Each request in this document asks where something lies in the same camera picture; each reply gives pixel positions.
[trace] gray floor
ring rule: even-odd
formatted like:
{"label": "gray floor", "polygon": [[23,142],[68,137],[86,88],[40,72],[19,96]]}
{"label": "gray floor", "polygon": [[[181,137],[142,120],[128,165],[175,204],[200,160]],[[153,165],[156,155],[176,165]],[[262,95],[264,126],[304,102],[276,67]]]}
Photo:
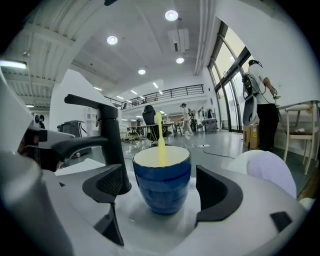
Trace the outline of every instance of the gray floor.
{"label": "gray floor", "polygon": [[[191,176],[196,176],[196,165],[202,165],[209,170],[214,170],[215,168],[225,169],[230,161],[239,156],[241,153],[247,151],[247,148],[243,147],[242,134],[221,131],[218,133],[211,134],[197,134],[195,136],[181,137],[178,135],[174,138],[172,135],[166,139],[166,144],[175,145],[187,148],[191,152],[191,163],[192,171]],[[208,144],[209,147],[198,147],[198,145]],[[133,143],[122,143],[123,155],[125,160],[125,166],[127,171],[133,171],[132,157],[135,153],[142,149],[148,148],[150,142],[148,140],[143,140],[137,144]],[[278,148],[274,149],[274,153],[279,157],[283,157],[284,151]],[[93,148],[92,153],[86,154],[79,158],[71,159],[70,164],[74,165],[84,161],[86,158],[96,160],[98,162],[104,163],[104,158],[99,147]],[[296,184],[297,194],[302,191],[302,189],[307,184],[311,175],[315,170],[315,162],[311,162],[311,166],[308,175],[304,175],[304,167],[302,165],[303,156],[297,155],[295,153],[288,153],[286,164],[289,167],[293,179]]]}

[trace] recessed light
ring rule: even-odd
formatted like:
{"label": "recessed light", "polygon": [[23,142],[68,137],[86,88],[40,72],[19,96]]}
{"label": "recessed light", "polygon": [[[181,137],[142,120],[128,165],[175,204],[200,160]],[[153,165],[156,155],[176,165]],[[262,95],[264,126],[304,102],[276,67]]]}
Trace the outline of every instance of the recessed light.
{"label": "recessed light", "polygon": [[144,74],[146,73],[146,71],[145,71],[144,69],[140,69],[140,70],[138,71],[138,73],[139,73],[140,75],[144,75]]}
{"label": "recessed light", "polygon": [[109,36],[107,39],[106,39],[107,43],[109,45],[115,45],[116,43],[118,43],[118,38],[116,38],[114,35],[111,35]]}
{"label": "recessed light", "polygon": [[178,64],[182,64],[184,62],[185,62],[185,59],[182,57],[176,59],[176,63],[178,63]]}
{"label": "recessed light", "polygon": [[173,22],[178,19],[179,15],[175,10],[168,10],[164,16],[168,21]]}
{"label": "recessed light", "polygon": [[25,70],[27,68],[27,63],[17,60],[0,60],[0,67],[18,68]]}

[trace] blue ceramic cup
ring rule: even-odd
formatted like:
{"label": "blue ceramic cup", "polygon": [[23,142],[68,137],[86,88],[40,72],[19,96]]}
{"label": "blue ceramic cup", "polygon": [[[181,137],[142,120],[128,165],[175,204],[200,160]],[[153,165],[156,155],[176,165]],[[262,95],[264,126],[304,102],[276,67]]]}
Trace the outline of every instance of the blue ceramic cup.
{"label": "blue ceramic cup", "polygon": [[165,167],[160,167],[157,146],[136,153],[132,162],[146,204],[157,214],[171,215],[182,208],[188,194],[191,154],[180,146],[166,146],[165,153]]}

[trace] white chair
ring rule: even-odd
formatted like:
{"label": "white chair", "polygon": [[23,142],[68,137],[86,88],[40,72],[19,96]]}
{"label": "white chair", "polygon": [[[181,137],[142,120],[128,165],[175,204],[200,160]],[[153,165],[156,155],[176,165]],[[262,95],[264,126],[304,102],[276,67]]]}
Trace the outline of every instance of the white chair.
{"label": "white chair", "polygon": [[[299,117],[300,117],[300,112],[301,111],[308,111],[310,112],[311,115],[311,122],[312,122],[312,128],[311,130],[308,131],[294,131],[294,129],[298,128],[298,123],[299,123]],[[289,112],[297,112],[297,119],[295,122],[295,127],[291,127],[290,128],[290,121],[289,121]],[[304,174],[307,175],[308,174],[308,169],[310,166],[310,162],[312,159],[312,153],[315,149],[315,134],[317,132],[319,132],[319,109],[318,109],[318,104],[316,104],[316,116],[317,116],[317,125],[315,125],[315,115],[314,115],[314,107],[313,105],[306,105],[306,104],[301,104],[301,105],[295,105],[289,108],[285,109],[285,114],[286,114],[286,145],[285,145],[285,151],[284,151],[284,156],[283,156],[283,160],[284,162],[286,162],[287,159],[287,155],[288,155],[288,148],[289,148],[289,141],[292,140],[304,140],[304,156],[303,156],[303,164],[305,164],[305,160],[306,160],[306,152],[307,152],[307,144],[308,141],[310,141],[310,151],[309,151],[309,157],[308,157],[308,161],[305,165],[305,169],[304,169]],[[315,157],[317,157],[318,155],[318,149],[319,149],[319,139],[320,136],[318,136],[318,140],[317,140],[317,149],[316,149],[316,154]]]}

